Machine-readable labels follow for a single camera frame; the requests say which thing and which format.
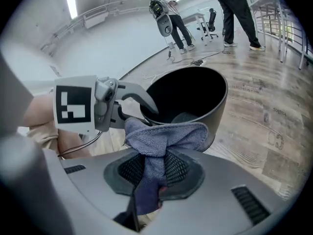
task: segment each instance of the black cup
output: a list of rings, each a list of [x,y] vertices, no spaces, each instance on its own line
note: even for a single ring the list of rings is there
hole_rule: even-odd
[[[207,148],[214,141],[228,93],[223,75],[205,67],[188,67],[173,71],[147,89],[159,110],[153,114],[140,106],[141,113],[152,125],[202,122],[209,129]]]

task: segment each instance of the gray towel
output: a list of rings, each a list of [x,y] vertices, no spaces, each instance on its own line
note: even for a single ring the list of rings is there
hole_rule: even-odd
[[[208,129],[203,123],[147,126],[136,118],[125,123],[125,143],[145,155],[143,178],[135,190],[138,215],[158,209],[158,191],[166,186],[164,159],[167,147],[203,150]]]

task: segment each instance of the black office chair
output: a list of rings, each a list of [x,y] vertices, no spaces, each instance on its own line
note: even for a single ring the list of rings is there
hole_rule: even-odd
[[[214,21],[216,18],[216,11],[214,9],[210,9],[209,11],[210,11],[210,20],[207,23],[207,27],[208,27],[210,32],[213,32],[213,31],[215,31]],[[204,30],[204,33],[206,33],[206,28],[205,28],[204,23],[201,23],[201,26]],[[213,36],[219,37],[217,34],[210,34],[210,35],[211,35],[211,39],[213,39]]]

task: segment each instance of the table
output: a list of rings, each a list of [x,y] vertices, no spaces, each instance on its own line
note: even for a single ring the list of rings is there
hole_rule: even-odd
[[[280,62],[283,63],[285,59],[285,53],[287,53],[288,50],[288,37],[286,41],[286,21],[297,23],[298,25],[301,25],[298,21],[298,19],[294,16],[288,15],[288,6],[285,4],[284,0],[256,0],[250,5],[250,9],[252,10],[253,19],[255,21],[255,28],[258,32],[258,25],[257,20],[255,17],[255,13],[257,11],[260,11],[261,13],[261,22],[262,22],[262,32],[263,32],[263,38],[264,38],[264,45],[266,45],[265,42],[265,27],[264,27],[264,16],[262,14],[262,6],[266,6],[266,15],[268,16],[268,13],[272,13],[275,18],[278,20],[278,28],[279,28],[279,51],[280,51]],[[268,10],[269,6],[273,6],[274,10]],[[304,55],[305,55],[305,32],[303,29],[300,29],[302,31],[302,53],[301,53],[301,61],[299,65],[299,69],[302,68]]]
[[[200,18],[204,22],[205,29],[206,29],[206,32],[207,32],[208,37],[209,37],[209,41],[211,42],[212,39],[211,39],[209,28],[208,28],[207,23],[206,23],[205,18],[204,18],[204,14],[202,14],[200,12],[197,12],[197,13],[194,13],[194,14],[189,15],[187,17],[184,17],[182,19],[182,21],[184,22],[184,24],[188,24],[188,23],[191,23],[191,22],[194,22],[194,21],[198,22],[199,28],[200,28],[200,31],[201,31],[201,35],[203,37],[204,45],[206,46],[207,45],[207,38],[205,37],[205,33],[204,33],[203,28],[202,28],[202,25],[201,25],[201,22],[200,22]]]

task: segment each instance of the sneaker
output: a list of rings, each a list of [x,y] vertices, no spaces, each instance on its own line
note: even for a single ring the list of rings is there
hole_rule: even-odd
[[[229,44],[228,42],[224,42],[224,46],[225,47],[235,47],[235,46],[237,46],[238,44],[237,43],[235,43],[235,42],[232,42],[231,44]]]
[[[250,49],[251,50],[258,50],[258,51],[265,51],[265,47],[263,47],[263,46],[260,46],[259,48],[250,46]]]
[[[179,49],[179,51],[180,51],[181,54],[184,54],[186,52],[186,49],[185,48],[184,49]]]
[[[195,46],[194,46],[193,44],[191,44],[191,45],[188,46],[188,50],[189,50],[189,51],[193,50],[194,48],[195,48]]]

